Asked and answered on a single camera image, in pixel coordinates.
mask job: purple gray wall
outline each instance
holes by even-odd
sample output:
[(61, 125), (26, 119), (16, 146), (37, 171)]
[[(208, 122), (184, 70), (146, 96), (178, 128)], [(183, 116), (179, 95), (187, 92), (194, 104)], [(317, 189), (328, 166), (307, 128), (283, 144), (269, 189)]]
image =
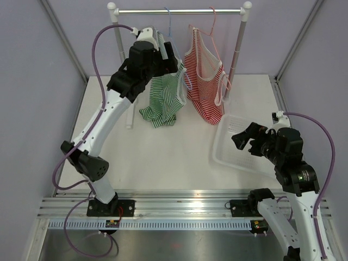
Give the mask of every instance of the purple gray wall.
[[(95, 75), (91, 62), (91, 45), (97, 32), (110, 25), (107, 3), (112, 0), (49, 0), (62, 27), (88, 75)], [(151, 0), (115, 1), (120, 9), (202, 9), (239, 8), (245, 0)], [(253, 8), (245, 30), (240, 51), (237, 73), (265, 73), (275, 75), (282, 65), (301, 26), (315, 0), (251, 0)], [(167, 32), (168, 15), (120, 16), (120, 23), (141, 28), (154, 25)], [(183, 57), (189, 49), (188, 25), (209, 31), (213, 23), (212, 15), (173, 15), (172, 34)], [(227, 73), (232, 61), (233, 50), (239, 29), (239, 15), (218, 15), (215, 26), (215, 42)], [(122, 30), (125, 49), (128, 51), (134, 38)], [(211, 40), (205, 43), (213, 50)], [(103, 75), (113, 74), (120, 64), (116, 40), (113, 32), (101, 37), (97, 46), (98, 68)]]
[[(289, 111), (310, 115), (322, 122), (336, 146), (336, 164), (326, 192), (343, 250), (348, 245), (346, 203), (348, 172), (348, 2), (325, 1), (281, 78)], [(316, 169), (322, 187), (330, 164), (327, 138), (314, 124), (292, 118), (304, 138), (306, 161)]]
[(84, 84), (37, 0), (0, 3), (0, 255), (23, 258)]

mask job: plastic laundry basket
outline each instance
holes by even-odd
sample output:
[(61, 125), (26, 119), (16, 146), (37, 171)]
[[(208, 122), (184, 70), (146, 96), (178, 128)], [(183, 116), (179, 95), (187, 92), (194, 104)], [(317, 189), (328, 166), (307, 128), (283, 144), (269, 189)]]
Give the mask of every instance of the plastic laundry basket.
[(250, 144), (247, 144), (244, 150), (238, 150), (231, 139), (234, 134), (244, 131), (251, 122), (258, 121), (225, 114), (217, 128), (213, 145), (213, 159), (226, 166), (276, 178), (274, 165), (270, 161), (265, 157), (251, 155), (248, 152)]

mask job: pink hanger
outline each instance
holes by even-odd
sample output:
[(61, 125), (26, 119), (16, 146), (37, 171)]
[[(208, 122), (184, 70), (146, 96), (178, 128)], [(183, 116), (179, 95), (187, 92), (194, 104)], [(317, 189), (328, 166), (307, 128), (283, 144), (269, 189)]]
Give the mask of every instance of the pink hanger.
[[(215, 11), (214, 7), (209, 7), (209, 8), (211, 8), (213, 10), (213, 12), (214, 12), (214, 22), (213, 22), (212, 28), (210, 30), (210, 33), (206, 33), (206, 32), (204, 32), (204, 31), (202, 31), (202, 30), (200, 30), (198, 28), (195, 28), (195, 29), (198, 30), (199, 32), (201, 32), (201, 33), (211, 37), (212, 42), (213, 42), (213, 46), (214, 46), (214, 49), (215, 49), (215, 52), (216, 52), (216, 55), (217, 55), (217, 58), (221, 61), (218, 49), (216, 48), (216, 45), (215, 45), (215, 42), (214, 42), (214, 38), (213, 38), (213, 31), (214, 31), (214, 26), (215, 26), (215, 22), (216, 22), (216, 11)], [(223, 85), (226, 87), (227, 90), (229, 90), (231, 88), (231, 83), (230, 83), (228, 78), (227, 78), (227, 82), (228, 82), (229, 87), (224, 82), (223, 82)]]

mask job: hanger hook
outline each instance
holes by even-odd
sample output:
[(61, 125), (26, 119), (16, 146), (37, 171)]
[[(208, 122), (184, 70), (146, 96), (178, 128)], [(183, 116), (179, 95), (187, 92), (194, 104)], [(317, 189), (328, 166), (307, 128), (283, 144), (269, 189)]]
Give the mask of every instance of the hanger hook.
[(169, 13), (169, 29), (168, 29), (169, 32), (168, 32), (168, 36), (171, 37), (171, 35), (172, 35), (172, 15), (171, 15), (171, 13), (170, 13), (170, 11), (169, 11), (169, 9), (167, 7), (165, 7), (164, 9), (166, 9), (168, 11), (168, 13)]
[(213, 12), (214, 12), (214, 22), (213, 22), (212, 29), (210, 31), (210, 36), (212, 36), (213, 35), (214, 26), (215, 26), (215, 21), (216, 21), (216, 11), (215, 11), (214, 7), (209, 7), (209, 8), (211, 8), (213, 10)]

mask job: clothes rack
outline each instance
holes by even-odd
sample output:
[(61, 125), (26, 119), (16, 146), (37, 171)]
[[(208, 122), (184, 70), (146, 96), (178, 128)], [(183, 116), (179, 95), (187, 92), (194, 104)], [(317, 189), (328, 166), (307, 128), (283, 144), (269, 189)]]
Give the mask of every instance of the clothes rack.
[[(232, 83), (233, 77), (235, 74), (235, 68), (237, 66), (240, 46), (243, 40), (244, 31), (246, 27), (246, 22), (249, 18), (250, 9), (252, 7), (251, 2), (247, 1), (243, 4), (243, 7), (238, 9), (215, 9), (216, 14), (232, 14), (232, 15), (240, 15), (241, 21), (238, 31), (238, 37), (234, 48), (233, 53), (233, 59), (231, 62), (231, 68), (229, 69), (228, 74), (228, 80)], [(113, 24), (119, 23), (119, 16), (120, 15), (165, 15), (168, 14), (168, 10), (166, 9), (147, 9), (147, 10), (137, 10), (137, 9), (129, 9), (129, 10), (121, 10), (116, 7), (116, 4), (113, 2), (108, 3), (108, 9), (110, 13), (110, 18)], [(213, 14), (212, 9), (172, 9), (169, 10), (172, 15), (199, 15), (199, 14)], [(120, 34), (120, 29), (115, 28), (115, 36), (116, 36), (116, 42), (117, 46), (119, 48), (120, 58), (121, 62), (125, 60), (125, 52), (123, 49), (123, 43), (122, 43), (122, 37)], [(224, 96), (223, 96), (223, 103), (224, 106), (228, 106), (229, 104), (229, 92), (231, 89), (226, 90)], [(133, 119), (134, 119), (134, 106), (136, 101), (129, 107), (127, 110), (127, 118), (126, 118), (126, 127), (132, 128), (133, 127)]]

